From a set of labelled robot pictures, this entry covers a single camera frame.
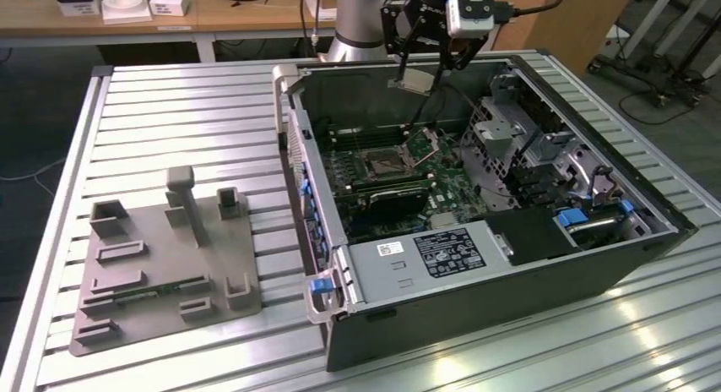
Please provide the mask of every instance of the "desk leg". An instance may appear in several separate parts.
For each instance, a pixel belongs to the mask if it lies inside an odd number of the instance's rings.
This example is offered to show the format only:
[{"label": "desk leg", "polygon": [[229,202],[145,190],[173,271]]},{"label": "desk leg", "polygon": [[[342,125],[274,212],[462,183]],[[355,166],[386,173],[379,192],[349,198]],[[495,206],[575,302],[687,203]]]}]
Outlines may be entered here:
[{"label": "desk leg", "polygon": [[194,45],[198,47],[201,63],[214,63],[213,33],[198,33],[194,35]]}]

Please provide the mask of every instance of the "caster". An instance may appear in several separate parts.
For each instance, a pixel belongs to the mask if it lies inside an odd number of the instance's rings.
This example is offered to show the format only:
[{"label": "caster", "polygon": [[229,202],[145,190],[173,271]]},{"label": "caster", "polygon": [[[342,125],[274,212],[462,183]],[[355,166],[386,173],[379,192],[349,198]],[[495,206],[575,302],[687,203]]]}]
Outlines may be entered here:
[{"label": "caster", "polygon": [[658,108],[663,107],[669,101],[669,97],[665,95],[655,95],[653,105]]},{"label": "caster", "polygon": [[590,74],[597,74],[601,71],[601,64],[593,61],[590,64],[587,64],[586,69]]}]

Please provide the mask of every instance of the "power supply label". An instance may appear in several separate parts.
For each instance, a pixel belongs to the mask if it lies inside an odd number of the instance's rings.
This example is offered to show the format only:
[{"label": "power supply label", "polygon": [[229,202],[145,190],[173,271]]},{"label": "power supply label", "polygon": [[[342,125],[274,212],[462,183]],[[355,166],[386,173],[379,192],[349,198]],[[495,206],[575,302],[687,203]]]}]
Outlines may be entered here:
[{"label": "power supply label", "polygon": [[465,229],[413,238],[427,274],[441,278],[485,267],[481,253]]}]

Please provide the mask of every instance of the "aluminum workbench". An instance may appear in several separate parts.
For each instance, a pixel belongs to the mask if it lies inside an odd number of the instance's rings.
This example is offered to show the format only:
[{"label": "aluminum workbench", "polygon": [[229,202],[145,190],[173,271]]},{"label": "aluminum workbench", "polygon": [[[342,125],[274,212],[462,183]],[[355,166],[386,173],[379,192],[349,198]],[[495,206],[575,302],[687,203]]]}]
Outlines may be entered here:
[{"label": "aluminum workbench", "polygon": [[[305,317],[302,264],[273,131],[275,63],[98,69],[90,79],[0,390],[649,390],[721,385],[721,207],[551,58],[519,52],[701,227],[602,296],[337,373]],[[263,309],[73,357],[90,203],[164,202],[164,168],[196,196],[249,198]]]}]

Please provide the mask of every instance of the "floor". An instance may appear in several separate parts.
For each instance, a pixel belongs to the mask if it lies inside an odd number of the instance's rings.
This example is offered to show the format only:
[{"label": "floor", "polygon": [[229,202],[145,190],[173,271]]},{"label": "floor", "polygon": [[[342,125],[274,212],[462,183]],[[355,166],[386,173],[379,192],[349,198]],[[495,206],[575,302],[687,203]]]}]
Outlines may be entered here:
[{"label": "floor", "polygon": [[[622,13],[621,24],[630,30],[639,24],[653,0],[631,3]],[[678,15],[667,8],[647,35],[653,42]],[[670,52],[678,57],[702,31],[698,22],[687,29]],[[291,41],[246,41],[223,44],[215,49],[219,59],[279,58],[293,50]],[[641,47],[631,59],[643,55]],[[721,52],[721,35],[711,39],[695,69],[702,70]],[[69,147],[76,117],[82,104],[84,90],[92,67],[104,64],[94,47],[16,49],[10,60],[0,65],[0,176],[14,177],[36,171],[61,159]],[[603,100],[617,106],[627,94],[645,90],[635,80],[602,70],[586,75],[583,81]],[[721,79],[710,81],[711,95],[682,117],[662,126],[633,123],[687,174],[721,199]],[[629,100],[633,116],[657,122],[682,112],[682,105],[658,110],[641,98]],[[40,180],[54,191],[61,175],[61,164],[40,175]],[[32,179],[0,182],[0,362],[10,338],[18,311],[18,299],[33,266],[34,254],[52,205],[52,197]]]}]

